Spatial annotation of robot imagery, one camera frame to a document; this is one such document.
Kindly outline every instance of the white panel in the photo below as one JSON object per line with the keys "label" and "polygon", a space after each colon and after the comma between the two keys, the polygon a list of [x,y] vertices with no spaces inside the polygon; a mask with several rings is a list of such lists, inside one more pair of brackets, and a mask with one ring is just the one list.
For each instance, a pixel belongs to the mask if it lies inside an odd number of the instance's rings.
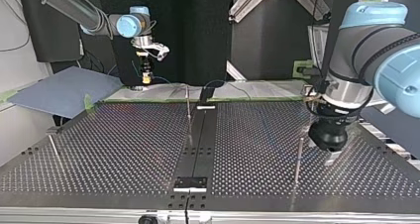
{"label": "white panel", "polygon": [[[7,2],[24,18],[14,0]],[[27,36],[27,26],[0,0],[0,51],[20,46]],[[37,62],[31,42],[12,52],[0,52],[0,93],[22,88],[48,75],[46,64]],[[49,114],[0,104],[0,166],[39,141],[51,126],[53,118]]]}
{"label": "white panel", "polygon": [[53,126],[50,114],[18,106],[0,112],[0,167],[41,140]]}
{"label": "white panel", "polygon": [[[23,18],[19,5],[14,0],[7,1]],[[27,27],[13,15],[2,0],[0,19],[0,51],[18,47],[26,41]],[[31,42],[16,51],[0,52],[0,93],[22,87],[48,75],[46,64],[37,62]]]}

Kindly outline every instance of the metal rod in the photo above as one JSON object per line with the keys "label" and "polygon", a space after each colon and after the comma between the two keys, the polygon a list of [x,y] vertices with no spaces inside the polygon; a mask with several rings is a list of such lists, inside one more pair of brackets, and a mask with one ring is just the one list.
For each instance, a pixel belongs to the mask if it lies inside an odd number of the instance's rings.
{"label": "metal rod", "polygon": [[56,156],[59,156],[58,150],[56,149],[56,146],[55,146],[55,142],[53,141],[53,135],[49,135],[49,138],[52,144],[53,152],[55,153]]}
{"label": "metal rod", "polygon": [[302,160],[302,151],[303,151],[303,138],[299,140],[299,146],[297,148],[297,162],[296,162],[296,171],[294,174],[294,182],[299,183],[299,173],[300,173],[300,162]]}
{"label": "metal rod", "polygon": [[86,0],[42,0],[60,13],[87,29],[95,29],[101,17],[92,4]]}
{"label": "metal rod", "polygon": [[186,97],[186,106],[187,106],[187,111],[188,111],[188,122],[191,123],[191,107],[189,106],[189,87],[188,85],[186,85],[185,88],[185,97]]}

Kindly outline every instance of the metal plate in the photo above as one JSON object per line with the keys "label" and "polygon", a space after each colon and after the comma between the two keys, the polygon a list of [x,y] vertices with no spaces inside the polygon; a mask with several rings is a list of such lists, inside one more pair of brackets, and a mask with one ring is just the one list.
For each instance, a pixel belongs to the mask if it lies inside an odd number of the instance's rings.
{"label": "metal plate", "polygon": [[[420,213],[419,171],[360,126],[331,167],[308,146],[301,102],[218,104],[211,198],[206,209]],[[299,184],[297,148],[305,139]]]}
{"label": "metal plate", "polygon": [[[186,110],[181,103],[104,104],[54,138],[59,157],[45,141],[31,155],[20,156],[17,165],[5,166],[0,190],[58,199],[72,195],[101,196],[100,201],[107,196],[133,197],[130,206],[153,208],[153,202],[142,197],[159,200],[171,192],[189,131]],[[94,205],[104,205],[91,200]],[[56,205],[53,200],[48,203]]]}
{"label": "metal plate", "polygon": [[[102,105],[55,138],[59,158],[44,140],[1,167],[0,206],[420,214],[419,171],[360,126],[326,168],[301,102],[219,103],[196,112],[193,141],[186,114],[185,104]],[[207,193],[173,193],[180,173],[207,176]]]}

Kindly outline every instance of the black cable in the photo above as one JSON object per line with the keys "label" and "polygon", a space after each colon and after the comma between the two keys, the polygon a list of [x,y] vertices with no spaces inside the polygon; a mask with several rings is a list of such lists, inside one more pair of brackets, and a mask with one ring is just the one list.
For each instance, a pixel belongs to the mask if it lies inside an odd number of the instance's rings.
{"label": "black cable", "polygon": [[101,70],[100,68],[99,68],[99,66],[97,66],[97,64],[94,62],[94,60],[92,60],[91,59],[91,57],[93,57],[97,62],[99,62],[99,64],[101,65],[101,67],[102,67],[102,73],[105,73],[105,66],[104,66],[104,64],[102,63],[102,61],[98,58],[98,57],[96,57],[92,52],[90,52],[90,51],[88,51],[88,50],[84,50],[85,51],[85,53],[86,53],[86,55],[90,58],[90,61],[91,62],[93,62],[93,64],[95,65],[95,67],[97,67],[98,68],[98,70]]}
{"label": "black cable", "polygon": [[188,205],[189,205],[189,195],[191,192],[188,192],[188,198],[186,199],[184,215],[185,215],[185,224],[189,224],[189,217],[188,217]]}
{"label": "black cable", "polygon": [[93,66],[98,70],[98,72],[101,72],[101,69],[96,63],[93,62],[92,58],[90,57],[89,54],[86,54],[89,57],[89,62],[90,62],[90,70],[93,70]]}
{"label": "black cable", "polygon": [[315,0],[314,3],[314,10],[312,11],[312,24],[311,24],[311,31],[312,31],[312,47],[314,49],[314,56],[315,56],[315,66],[318,68],[319,72],[320,72],[320,76],[321,78],[323,78],[324,76],[322,75],[322,70],[321,67],[318,64],[318,52],[316,51],[316,47],[315,47],[315,35],[314,35],[314,24],[315,24],[315,12],[316,12],[316,6],[318,4],[318,0]]}

